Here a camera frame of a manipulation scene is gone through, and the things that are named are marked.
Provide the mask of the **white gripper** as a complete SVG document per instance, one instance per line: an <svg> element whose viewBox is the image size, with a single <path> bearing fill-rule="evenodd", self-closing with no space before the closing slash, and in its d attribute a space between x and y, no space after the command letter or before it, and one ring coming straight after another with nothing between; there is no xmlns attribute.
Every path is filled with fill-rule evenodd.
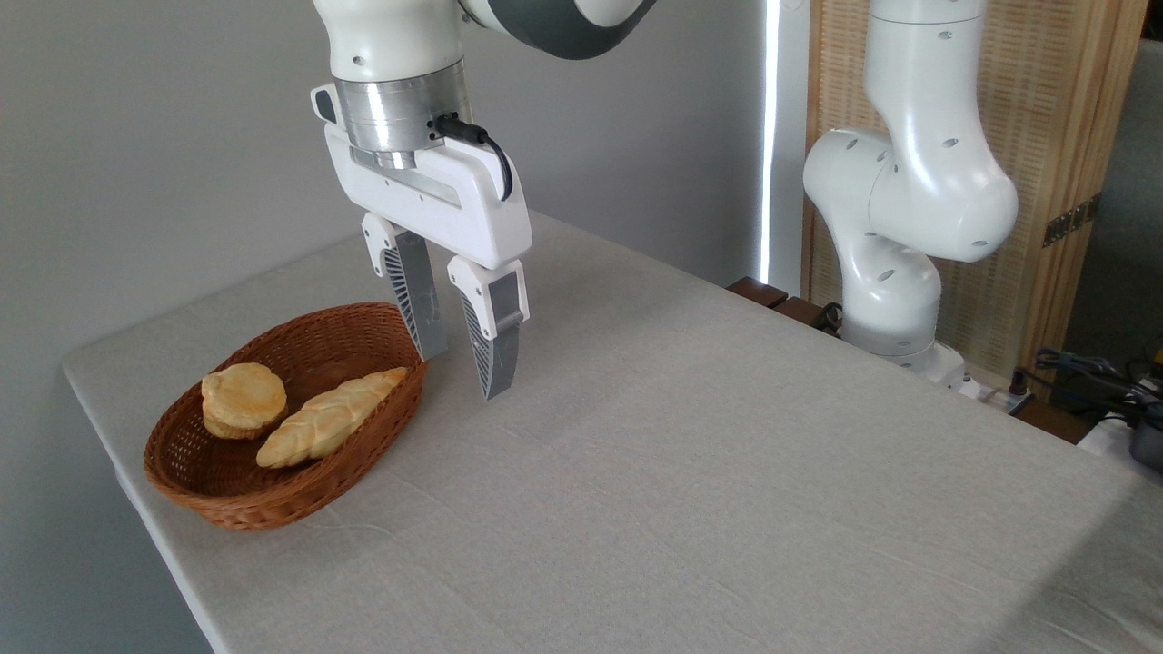
<svg viewBox="0 0 1163 654"><path fill-rule="evenodd" d="M335 85L313 88L312 105L323 119L341 186L370 212L362 229L373 271L388 282L420 357L447 351L427 239L461 255L447 270L461 291L483 398L511 389L520 324L529 319L525 271L515 258L531 248L531 219L518 175L511 173L507 186L490 145L454 138L415 152L412 169L381 168L372 154L350 144Z"/></svg>

